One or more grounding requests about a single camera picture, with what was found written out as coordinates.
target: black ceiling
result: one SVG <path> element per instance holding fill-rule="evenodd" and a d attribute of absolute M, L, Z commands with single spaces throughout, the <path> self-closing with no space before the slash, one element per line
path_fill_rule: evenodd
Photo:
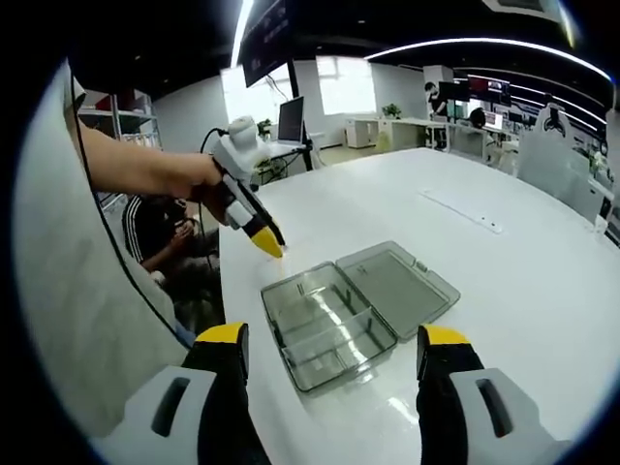
<path fill-rule="evenodd" d="M 272 2 L 256 0 L 253 16 Z M 145 8 L 126 15 L 119 11 L 112 18 L 101 15 L 90 20 L 79 33 L 79 46 L 72 57 L 76 75 L 88 88 L 106 92 L 138 88 L 154 98 L 215 76 L 230 65 L 241 3 L 186 0 L 165 10 Z M 580 31 L 574 48 L 557 23 L 528 15 L 493 13 L 481 0 L 290 3 L 297 11 L 295 27 L 303 39 L 298 42 L 302 46 L 292 50 L 296 58 L 316 53 L 365 56 L 435 39 L 494 37 L 558 48 L 620 76 L 618 52 L 611 49 L 612 28 L 618 27 L 613 24 L 616 16 L 611 2 L 603 8 L 594 6 L 594 0 L 564 2 Z M 592 71 L 546 53 L 512 46 L 431 46 L 386 55 L 376 61 L 420 67 L 445 64 L 466 68 L 464 72 L 472 74 L 484 74 L 480 69 L 508 70 L 512 72 L 508 78 L 511 82 L 531 80 L 524 75 L 546 78 L 587 94 L 605 106 L 610 104 L 612 95 L 608 81 Z M 540 81 L 536 88 L 541 85 L 545 86 L 545 81 Z"/>

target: potted plant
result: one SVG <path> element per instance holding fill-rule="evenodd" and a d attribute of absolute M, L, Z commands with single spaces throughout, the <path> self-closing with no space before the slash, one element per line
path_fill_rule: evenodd
<path fill-rule="evenodd" d="M 381 108 L 381 110 L 386 116 L 386 118 L 400 119 L 400 113 L 402 113 L 401 109 L 395 104 L 386 105 L 385 107 Z"/>
<path fill-rule="evenodd" d="M 269 118 L 258 123 L 257 128 L 259 128 L 259 137 L 262 140 L 267 140 L 271 136 L 271 132 L 269 131 L 269 126 L 271 126 L 271 120 Z"/>

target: green plant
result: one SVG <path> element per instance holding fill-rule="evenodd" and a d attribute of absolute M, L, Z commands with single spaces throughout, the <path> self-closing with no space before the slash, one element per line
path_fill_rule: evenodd
<path fill-rule="evenodd" d="M 260 137 L 264 138 L 267 134 L 271 134 L 269 130 L 267 129 L 269 126 L 271 126 L 271 120 L 269 118 L 267 118 L 264 121 L 261 121 L 256 126 L 257 128 L 259 128 Z"/>
<path fill-rule="evenodd" d="M 381 108 L 381 110 L 385 116 L 393 116 L 396 119 L 399 119 L 400 114 L 402 113 L 401 109 L 395 104 L 386 105 L 385 107 Z"/>

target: window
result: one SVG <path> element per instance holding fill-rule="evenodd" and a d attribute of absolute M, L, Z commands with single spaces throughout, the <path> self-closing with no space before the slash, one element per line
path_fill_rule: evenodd
<path fill-rule="evenodd" d="M 325 114 L 377 111 L 370 63 L 361 58 L 318 56 Z"/>
<path fill-rule="evenodd" d="M 245 86 L 243 67 L 237 66 L 222 71 L 222 86 L 224 87 L 224 101 L 229 122 L 240 116 L 250 115 L 255 122 L 267 118 L 277 124 L 280 105 L 293 97 L 289 70 L 286 65 L 255 82 L 251 87 Z"/>

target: black hair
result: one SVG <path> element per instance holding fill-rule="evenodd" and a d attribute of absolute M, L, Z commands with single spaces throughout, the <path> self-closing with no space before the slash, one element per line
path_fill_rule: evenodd
<path fill-rule="evenodd" d="M 474 109 L 471 113 L 469 113 L 469 121 L 472 123 L 472 126 L 480 129 L 486 123 L 486 115 L 484 114 L 484 110 L 480 107 Z"/>

